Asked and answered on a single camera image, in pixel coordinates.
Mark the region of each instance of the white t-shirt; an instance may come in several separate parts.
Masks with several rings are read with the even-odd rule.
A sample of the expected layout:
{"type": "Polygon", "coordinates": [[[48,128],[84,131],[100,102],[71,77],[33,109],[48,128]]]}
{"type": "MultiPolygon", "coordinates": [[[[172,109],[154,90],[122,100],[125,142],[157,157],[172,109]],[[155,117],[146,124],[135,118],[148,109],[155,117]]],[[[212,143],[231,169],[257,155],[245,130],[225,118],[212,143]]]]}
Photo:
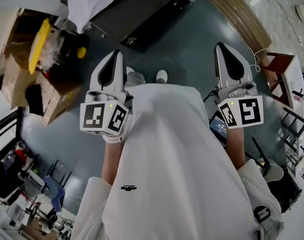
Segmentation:
{"type": "Polygon", "coordinates": [[[114,184],[89,179],[72,240],[245,240],[258,227],[258,205],[281,219],[254,161],[236,171],[196,89],[145,84],[128,91],[133,116],[114,184]]]}

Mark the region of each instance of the blue chair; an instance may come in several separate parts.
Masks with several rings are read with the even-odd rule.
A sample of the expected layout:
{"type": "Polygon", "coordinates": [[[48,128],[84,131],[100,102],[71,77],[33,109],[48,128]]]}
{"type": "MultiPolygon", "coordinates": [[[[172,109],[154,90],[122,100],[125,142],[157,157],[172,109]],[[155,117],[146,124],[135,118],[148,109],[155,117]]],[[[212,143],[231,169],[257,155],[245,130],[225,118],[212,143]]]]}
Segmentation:
{"type": "Polygon", "coordinates": [[[48,187],[48,189],[50,190],[50,192],[56,193],[56,196],[51,200],[54,210],[57,213],[61,212],[64,196],[66,194],[65,189],[49,175],[45,176],[44,182],[48,187]]]}

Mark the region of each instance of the white cable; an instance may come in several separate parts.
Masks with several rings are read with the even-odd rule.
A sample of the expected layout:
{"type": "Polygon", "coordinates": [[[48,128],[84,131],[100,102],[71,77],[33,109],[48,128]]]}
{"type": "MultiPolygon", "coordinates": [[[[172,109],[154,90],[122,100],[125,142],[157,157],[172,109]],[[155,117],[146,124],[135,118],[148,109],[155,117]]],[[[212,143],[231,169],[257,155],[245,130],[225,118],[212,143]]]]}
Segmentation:
{"type": "Polygon", "coordinates": [[[250,48],[250,50],[251,50],[251,52],[252,52],[252,54],[253,54],[253,57],[254,57],[254,64],[250,65],[250,67],[251,67],[251,66],[255,66],[255,71],[258,72],[258,73],[261,71],[261,68],[260,68],[259,65],[257,65],[257,63],[259,63],[259,61],[260,61],[260,60],[259,60],[259,57],[257,56],[257,53],[262,52],[263,50],[266,50],[266,49],[268,49],[268,48],[261,49],[261,50],[257,51],[256,53],[254,53],[254,52],[252,51],[252,49],[250,48]]]}

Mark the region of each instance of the white watch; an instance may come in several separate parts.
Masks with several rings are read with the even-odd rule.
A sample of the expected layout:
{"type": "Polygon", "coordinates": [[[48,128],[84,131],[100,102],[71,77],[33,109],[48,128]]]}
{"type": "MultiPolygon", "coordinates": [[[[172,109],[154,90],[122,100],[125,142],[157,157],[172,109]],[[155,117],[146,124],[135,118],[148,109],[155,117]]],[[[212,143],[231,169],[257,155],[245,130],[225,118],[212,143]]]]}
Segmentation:
{"type": "Polygon", "coordinates": [[[107,143],[120,143],[123,141],[124,139],[124,134],[121,133],[118,136],[111,136],[111,135],[102,135],[103,140],[105,140],[105,142],[107,143]]]}

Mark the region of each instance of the yellow lid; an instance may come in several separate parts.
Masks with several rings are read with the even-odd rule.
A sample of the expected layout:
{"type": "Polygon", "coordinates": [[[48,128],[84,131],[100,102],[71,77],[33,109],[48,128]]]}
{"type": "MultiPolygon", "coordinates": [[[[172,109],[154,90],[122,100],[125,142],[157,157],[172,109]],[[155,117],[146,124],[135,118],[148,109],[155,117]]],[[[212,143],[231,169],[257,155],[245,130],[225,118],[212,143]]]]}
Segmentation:
{"type": "Polygon", "coordinates": [[[76,54],[79,59],[82,59],[87,53],[87,49],[85,47],[81,47],[77,49],[76,54]]]}
{"type": "Polygon", "coordinates": [[[30,56],[28,58],[28,70],[30,71],[31,75],[35,72],[39,57],[46,42],[46,39],[50,32],[50,23],[49,19],[45,19],[42,23],[40,30],[37,32],[35,39],[32,44],[30,56]]]}

